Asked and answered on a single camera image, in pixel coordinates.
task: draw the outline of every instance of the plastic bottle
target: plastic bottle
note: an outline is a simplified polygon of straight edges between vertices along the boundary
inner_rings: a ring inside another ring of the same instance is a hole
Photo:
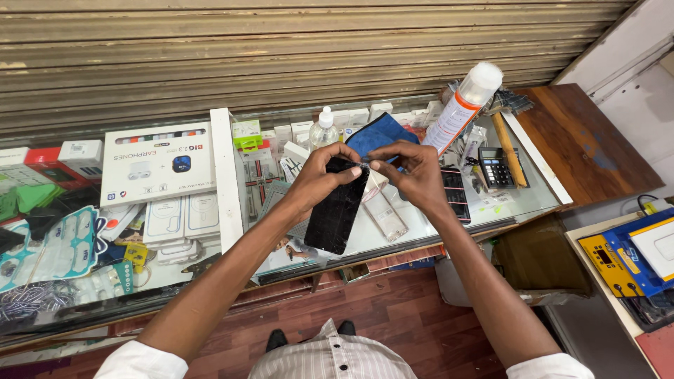
[[[339,141],[337,127],[333,124],[334,117],[330,107],[323,107],[318,115],[318,122],[309,128],[309,151],[312,152],[323,146]]]
[[[435,147],[441,156],[502,82],[503,72],[490,62],[480,62],[470,69],[421,144]]]

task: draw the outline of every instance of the spray can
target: spray can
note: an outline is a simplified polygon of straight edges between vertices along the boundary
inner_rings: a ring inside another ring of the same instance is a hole
[[[441,156],[502,82],[503,72],[490,62],[480,62],[470,69],[421,144],[435,147]]]

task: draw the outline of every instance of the yellow machine panel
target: yellow machine panel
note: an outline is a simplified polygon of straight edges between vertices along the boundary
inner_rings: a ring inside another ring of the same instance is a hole
[[[644,296],[644,292],[603,235],[581,238],[578,243],[616,297]]]

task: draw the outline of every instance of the metal rolling shutter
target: metal rolling shutter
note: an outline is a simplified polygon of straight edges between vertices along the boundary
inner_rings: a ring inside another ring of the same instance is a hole
[[[549,83],[633,0],[0,0],[0,136]]]

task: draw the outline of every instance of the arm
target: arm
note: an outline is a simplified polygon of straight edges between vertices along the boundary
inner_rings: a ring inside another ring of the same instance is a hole
[[[358,154],[341,142],[311,153],[288,193],[203,275],[171,300],[137,338],[147,346],[173,353],[188,364],[234,303],[246,282],[280,239],[337,185],[361,174],[353,167],[326,173],[331,156],[358,161]]]
[[[440,234],[445,250],[494,351],[505,367],[544,355],[561,353],[541,321],[520,299],[508,282],[466,232],[447,203],[437,152],[432,146],[395,142],[368,154],[370,167],[385,175],[423,212]],[[384,162],[399,156],[393,164]]]

